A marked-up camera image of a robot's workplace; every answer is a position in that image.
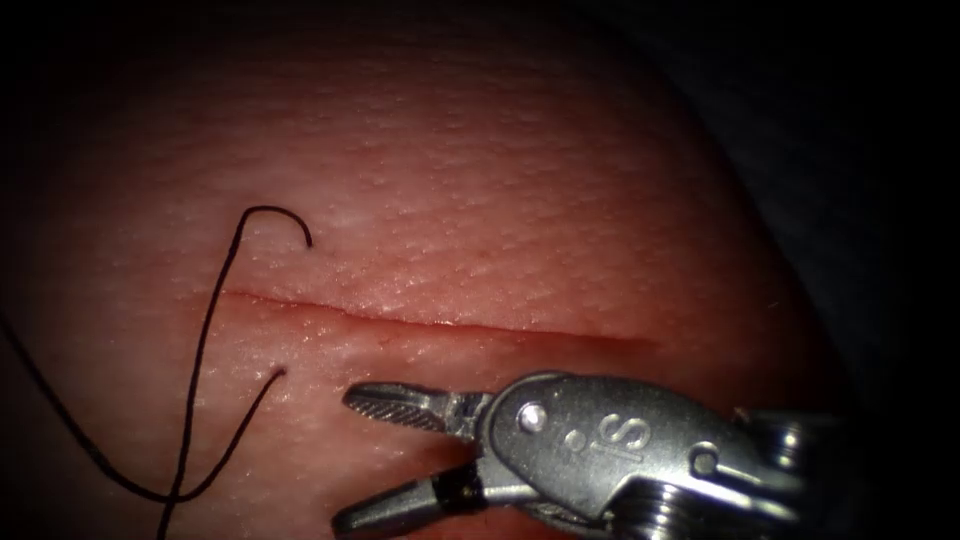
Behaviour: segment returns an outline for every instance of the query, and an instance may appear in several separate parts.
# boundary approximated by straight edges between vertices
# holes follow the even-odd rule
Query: skin
[[[171,539],[330,538],[339,508],[469,458],[340,405],[362,380],[496,391],[529,371],[642,378],[722,414],[836,409],[845,382],[722,156],[635,51],[518,9],[238,15],[74,96],[56,153],[0,196],[2,304],[121,471],[176,467],[215,315]],[[105,479],[0,348],[6,526],[150,538],[160,506]],[[412,538],[562,538],[510,509]]]

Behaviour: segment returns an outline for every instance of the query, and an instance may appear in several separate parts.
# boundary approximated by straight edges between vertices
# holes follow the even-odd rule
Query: black suture thread
[[[263,401],[263,398],[270,390],[270,387],[278,378],[286,375],[286,369],[280,368],[270,376],[267,382],[264,383],[263,387],[260,389],[256,399],[253,400],[253,403],[250,405],[250,408],[244,415],[243,420],[240,422],[240,425],[234,432],[233,438],[230,440],[230,443],[227,445],[226,450],[224,450],[224,453],[220,457],[220,460],[217,462],[217,464],[214,465],[214,467],[210,470],[210,473],[207,474],[206,478],[197,484],[197,487],[190,490],[186,494],[180,494],[180,488],[183,485],[183,478],[186,473],[187,457],[190,452],[190,438],[193,430],[193,410],[197,397],[197,387],[200,379],[200,367],[203,363],[203,351],[206,346],[207,335],[210,331],[210,324],[213,319],[213,313],[216,310],[217,300],[219,299],[220,293],[223,289],[223,283],[226,280],[228,272],[230,271],[230,267],[233,265],[233,260],[236,258],[237,250],[240,246],[240,240],[243,236],[244,226],[246,225],[249,217],[256,212],[276,212],[289,217],[295,221],[303,231],[307,248],[313,247],[313,237],[310,235],[310,230],[307,228],[307,224],[303,221],[303,219],[300,218],[300,216],[285,208],[281,208],[279,206],[253,206],[247,208],[240,217],[236,232],[233,236],[233,241],[230,243],[230,249],[227,252],[227,258],[220,270],[220,275],[217,277],[217,283],[214,286],[213,294],[207,307],[207,313],[203,320],[203,327],[200,331],[200,339],[197,344],[196,356],[194,357],[193,372],[190,377],[190,387],[187,392],[186,416],[184,418],[183,439],[180,445],[180,454],[177,460],[177,472],[174,477],[173,485],[170,488],[170,492],[167,495],[157,493],[156,491],[147,489],[134,482],[126,475],[118,471],[110,463],[103,452],[100,451],[100,448],[97,447],[97,445],[93,442],[93,440],[90,439],[90,437],[87,436],[86,433],[84,433],[77,421],[74,420],[73,416],[70,415],[70,412],[67,410],[66,406],[53,390],[53,387],[50,386],[50,383],[47,382],[46,378],[44,378],[43,374],[40,372],[40,369],[37,367],[33,356],[13,330],[13,325],[11,325],[3,313],[0,312],[0,327],[3,329],[3,334],[7,341],[10,342],[14,353],[21,361],[21,364],[23,364],[24,368],[27,370],[27,374],[31,379],[33,379],[34,383],[36,383],[41,394],[43,394],[43,396],[53,407],[54,412],[56,412],[57,416],[60,417],[60,420],[67,426],[67,429],[70,431],[70,434],[73,435],[74,440],[76,440],[77,444],[79,444],[80,447],[87,453],[87,455],[90,456],[90,459],[93,460],[97,468],[99,468],[107,478],[113,480],[134,495],[143,497],[149,501],[164,503],[163,514],[161,515],[160,523],[157,527],[157,540],[163,540],[166,538],[167,528],[170,524],[170,518],[173,515],[174,507],[178,503],[187,502],[199,497],[213,484],[214,480],[216,480],[217,476],[220,474],[220,471],[223,470],[224,466],[230,460],[234,450],[236,450],[237,445],[240,443],[240,439],[243,437],[244,432],[249,426],[250,421],[253,419],[254,414],[256,414],[257,409],[260,407],[260,403]]]

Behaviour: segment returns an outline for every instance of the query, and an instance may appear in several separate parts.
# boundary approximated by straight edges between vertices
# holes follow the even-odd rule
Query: metal instrument
[[[392,538],[490,506],[581,538],[806,538],[822,495],[809,472],[840,425],[750,411],[731,422],[643,381],[556,371],[497,394],[361,383],[343,403],[473,442],[477,458],[343,509],[332,522],[341,540]]]

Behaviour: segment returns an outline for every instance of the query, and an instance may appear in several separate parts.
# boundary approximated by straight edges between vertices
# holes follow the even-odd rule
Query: pink skin
[[[84,129],[54,183],[0,196],[17,231],[5,311],[104,453],[161,492],[236,220],[277,204],[314,234],[306,250],[282,216],[247,227],[184,491],[273,369],[288,375],[169,538],[329,538],[341,506],[467,458],[343,408],[360,380],[492,391],[564,369],[644,378],[725,414],[838,403],[803,296],[655,76],[570,21],[396,31],[397,14],[337,17],[271,20],[131,67],[64,120]],[[12,351],[0,357],[0,428],[17,434],[3,474],[24,493],[13,519],[152,537],[159,505],[105,479]],[[413,537],[561,535],[506,509]]]

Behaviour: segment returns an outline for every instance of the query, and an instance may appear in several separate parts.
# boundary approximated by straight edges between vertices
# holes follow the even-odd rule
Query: forceps jaw
[[[444,392],[405,383],[359,383],[343,396],[343,404],[370,418],[425,431],[437,431],[472,442],[478,421],[493,400],[484,392]]]
[[[343,398],[347,407],[371,419],[476,442],[478,458],[344,508],[331,523],[335,538],[392,538],[489,506],[540,500],[539,493],[487,451],[484,418],[493,400],[493,394],[443,392],[403,383],[361,383],[350,387]]]
[[[484,456],[344,508],[331,523],[337,540],[376,540],[490,506],[522,505],[539,499],[540,494],[509,469]]]

